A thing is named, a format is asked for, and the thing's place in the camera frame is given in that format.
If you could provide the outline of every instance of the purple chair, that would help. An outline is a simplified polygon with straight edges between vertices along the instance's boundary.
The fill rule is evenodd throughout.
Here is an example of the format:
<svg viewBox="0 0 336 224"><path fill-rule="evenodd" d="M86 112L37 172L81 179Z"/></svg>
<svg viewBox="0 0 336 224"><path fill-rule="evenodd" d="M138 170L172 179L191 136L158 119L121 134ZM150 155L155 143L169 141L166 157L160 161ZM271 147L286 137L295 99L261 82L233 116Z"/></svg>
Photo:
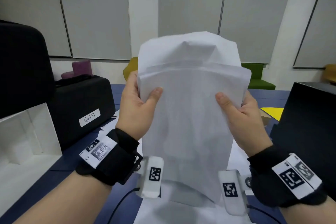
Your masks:
<svg viewBox="0 0 336 224"><path fill-rule="evenodd" d="M89 60L72 62L72 69L73 71L62 73L62 79L71 78L81 74L92 75L91 61Z"/></svg>

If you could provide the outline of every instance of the white cardboard box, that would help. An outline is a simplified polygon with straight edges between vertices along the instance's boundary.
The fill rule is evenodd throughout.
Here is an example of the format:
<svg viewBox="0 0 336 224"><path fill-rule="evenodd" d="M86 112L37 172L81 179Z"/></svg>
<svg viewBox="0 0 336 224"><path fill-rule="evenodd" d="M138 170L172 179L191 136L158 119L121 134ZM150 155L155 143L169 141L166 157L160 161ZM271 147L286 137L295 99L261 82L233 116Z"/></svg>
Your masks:
<svg viewBox="0 0 336 224"><path fill-rule="evenodd" d="M0 119L0 216L61 155L46 103Z"/></svg>

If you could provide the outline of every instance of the hand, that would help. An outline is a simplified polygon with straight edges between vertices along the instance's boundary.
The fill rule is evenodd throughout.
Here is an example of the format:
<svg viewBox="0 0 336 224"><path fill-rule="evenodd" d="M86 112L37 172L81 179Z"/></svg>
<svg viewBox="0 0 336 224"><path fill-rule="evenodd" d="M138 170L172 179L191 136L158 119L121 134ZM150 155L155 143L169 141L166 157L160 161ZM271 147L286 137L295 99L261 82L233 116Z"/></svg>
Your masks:
<svg viewBox="0 0 336 224"><path fill-rule="evenodd" d="M273 145L264 128L257 101L248 91L239 109L222 92L216 94L216 100L227 116L233 138L249 157Z"/></svg>
<svg viewBox="0 0 336 224"><path fill-rule="evenodd" d="M152 124L154 110L163 88L154 89L144 103L138 96L138 71L132 72L121 95L119 119L116 128L128 133L135 140L145 135Z"/></svg>

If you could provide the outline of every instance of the green sofa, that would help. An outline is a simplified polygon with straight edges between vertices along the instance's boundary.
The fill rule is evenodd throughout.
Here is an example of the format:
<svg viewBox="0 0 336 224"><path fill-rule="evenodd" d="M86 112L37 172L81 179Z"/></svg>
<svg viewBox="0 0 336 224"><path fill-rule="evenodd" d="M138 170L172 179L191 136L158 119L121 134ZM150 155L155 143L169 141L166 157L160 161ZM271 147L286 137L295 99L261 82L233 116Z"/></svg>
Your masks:
<svg viewBox="0 0 336 224"><path fill-rule="evenodd" d="M261 76L263 75L263 64L242 63L241 66L252 71L251 80L248 87L249 89L275 90L274 84L261 79Z"/></svg>

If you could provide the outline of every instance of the qr code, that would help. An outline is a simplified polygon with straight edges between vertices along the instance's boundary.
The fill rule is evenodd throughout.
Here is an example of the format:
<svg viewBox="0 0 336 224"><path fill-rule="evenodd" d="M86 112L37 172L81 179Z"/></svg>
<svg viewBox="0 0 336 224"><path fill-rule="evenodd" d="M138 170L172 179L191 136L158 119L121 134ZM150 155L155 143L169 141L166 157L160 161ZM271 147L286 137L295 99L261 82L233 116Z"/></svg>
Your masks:
<svg viewBox="0 0 336 224"><path fill-rule="evenodd" d="M234 182L223 183L223 188L226 197L238 197L236 185Z"/></svg>
<svg viewBox="0 0 336 224"><path fill-rule="evenodd" d="M161 168L158 167L151 167L150 168L150 174L149 174L149 180L150 181L160 181L160 175L161 175Z"/></svg>
<svg viewBox="0 0 336 224"><path fill-rule="evenodd" d="M86 147L86 150L92 150L97 145L97 143L99 143L99 140L95 139L88 147Z"/></svg>
<svg viewBox="0 0 336 224"><path fill-rule="evenodd" d="M111 150L110 147L105 145L104 143L100 143L92 152L91 155L93 155L98 160L102 160L104 156L109 153Z"/></svg>
<svg viewBox="0 0 336 224"><path fill-rule="evenodd" d="M314 173L302 161L297 163L295 167L308 181L313 178Z"/></svg>
<svg viewBox="0 0 336 224"><path fill-rule="evenodd" d="M290 189L295 189L305 183L305 181L293 170L293 168L289 168L288 170L282 172L280 177Z"/></svg>

